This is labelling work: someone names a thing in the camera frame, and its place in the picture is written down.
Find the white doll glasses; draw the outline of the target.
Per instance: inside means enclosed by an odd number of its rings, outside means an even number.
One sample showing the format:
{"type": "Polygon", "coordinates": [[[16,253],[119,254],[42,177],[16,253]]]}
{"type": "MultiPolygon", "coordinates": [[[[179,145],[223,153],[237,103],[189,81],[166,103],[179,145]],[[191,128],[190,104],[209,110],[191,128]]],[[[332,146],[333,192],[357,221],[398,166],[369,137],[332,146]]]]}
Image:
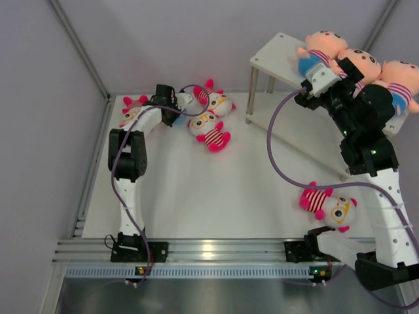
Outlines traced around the white doll glasses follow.
{"type": "Polygon", "coordinates": [[[206,110],[203,114],[190,119],[187,127],[194,138],[199,143],[205,144],[210,152],[222,151],[231,140],[230,132],[223,130],[223,121],[219,120],[212,110],[206,110]]]}

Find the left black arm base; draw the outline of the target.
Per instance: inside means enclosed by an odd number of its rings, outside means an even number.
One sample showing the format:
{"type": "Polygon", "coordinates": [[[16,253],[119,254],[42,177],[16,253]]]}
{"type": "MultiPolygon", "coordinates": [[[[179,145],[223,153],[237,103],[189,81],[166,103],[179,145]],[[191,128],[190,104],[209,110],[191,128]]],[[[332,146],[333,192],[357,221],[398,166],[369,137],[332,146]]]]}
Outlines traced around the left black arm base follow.
{"type": "Polygon", "coordinates": [[[166,241],[148,242],[150,254],[140,235],[124,235],[118,233],[117,240],[113,239],[111,262],[150,262],[165,263],[168,257],[169,243],[166,241]]]}

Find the orange doll table back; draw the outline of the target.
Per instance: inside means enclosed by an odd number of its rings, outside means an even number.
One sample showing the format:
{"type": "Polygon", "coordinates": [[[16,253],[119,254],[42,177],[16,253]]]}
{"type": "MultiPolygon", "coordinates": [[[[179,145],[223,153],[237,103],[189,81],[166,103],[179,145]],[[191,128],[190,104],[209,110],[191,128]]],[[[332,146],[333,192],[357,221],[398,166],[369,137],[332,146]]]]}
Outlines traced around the orange doll table back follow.
{"type": "Polygon", "coordinates": [[[187,115],[185,115],[185,113],[180,114],[180,115],[176,118],[176,120],[173,122],[172,126],[182,125],[186,119],[187,119],[187,115]]]}

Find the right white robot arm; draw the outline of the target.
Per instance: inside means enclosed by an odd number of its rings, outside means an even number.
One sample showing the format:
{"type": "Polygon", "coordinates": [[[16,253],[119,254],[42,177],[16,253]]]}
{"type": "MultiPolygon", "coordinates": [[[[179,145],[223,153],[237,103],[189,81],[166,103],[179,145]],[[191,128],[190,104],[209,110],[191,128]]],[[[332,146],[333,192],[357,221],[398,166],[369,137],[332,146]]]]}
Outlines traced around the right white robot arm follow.
{"type": "Polygon", "coordinates": [[[398,161],[383,129],[395,114],[393,97],[383,86],[370,84],[355,94],[363,75],[349,60],[338,63],[347,74],[340,77],[323,63],[307,71],[305,91],[295,102],[323,107],[341,132],[341,155],[365,202],[375,240],[368,251],[337,228],[311,231],[305,244],[307,255],[322,259],[331,255],[351,267],[370,291],[418,278],[418,240],[410,226],[399,187],[398,161]]]}

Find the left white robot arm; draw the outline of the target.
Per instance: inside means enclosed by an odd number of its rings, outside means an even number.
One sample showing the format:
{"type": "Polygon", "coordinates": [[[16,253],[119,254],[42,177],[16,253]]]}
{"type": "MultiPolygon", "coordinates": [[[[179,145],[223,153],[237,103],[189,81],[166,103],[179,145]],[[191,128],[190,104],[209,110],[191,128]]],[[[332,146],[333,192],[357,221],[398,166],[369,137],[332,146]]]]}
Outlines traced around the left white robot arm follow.
{"type": "Polygon", "coordinates": [[[111,184],[120,202],[119,232],[124,236],[139,236],[145,229],[137,196],[137,186],[147,169],[145,136],[160,123],[173,126],[179,117],[177,97],[173,87],[156,86],[151,97],[123,98],[125,108],[119,128],[109,132],[108,168],[111,184]]]}

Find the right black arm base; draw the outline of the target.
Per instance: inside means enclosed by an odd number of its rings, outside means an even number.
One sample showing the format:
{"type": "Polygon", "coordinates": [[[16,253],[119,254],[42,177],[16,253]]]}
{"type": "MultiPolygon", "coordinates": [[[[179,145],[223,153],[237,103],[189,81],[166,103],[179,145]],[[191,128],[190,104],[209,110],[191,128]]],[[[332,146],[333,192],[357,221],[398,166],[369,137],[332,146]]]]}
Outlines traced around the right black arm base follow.
{"type": "Polygon", "coordinates": [[[305,241],[286,241],[284,249],[288,262],[327,262],[329,260],[326,254],[319,252],[312,244],[305,241]]]}

